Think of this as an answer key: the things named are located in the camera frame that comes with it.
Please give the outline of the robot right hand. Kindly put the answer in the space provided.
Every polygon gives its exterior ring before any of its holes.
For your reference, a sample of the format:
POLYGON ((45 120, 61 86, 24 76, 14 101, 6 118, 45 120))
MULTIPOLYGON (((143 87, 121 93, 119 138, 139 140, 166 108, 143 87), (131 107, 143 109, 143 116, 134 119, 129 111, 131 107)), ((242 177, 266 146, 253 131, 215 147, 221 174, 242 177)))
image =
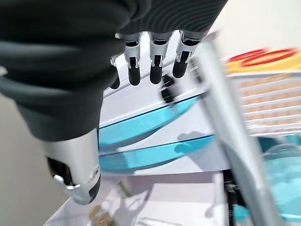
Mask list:
POLYGON ((51 175, 78 204, 97 196, 99 120, 106 88, 120 81, 113 57, 124 54, 130 84, 140 82, 140 43, 150 36, 150 81, 158 84, 172 33, 181 32, 173 75, 209 32, 224 0, 3 0, 1 93, 15 101, 43 142, 51 175))

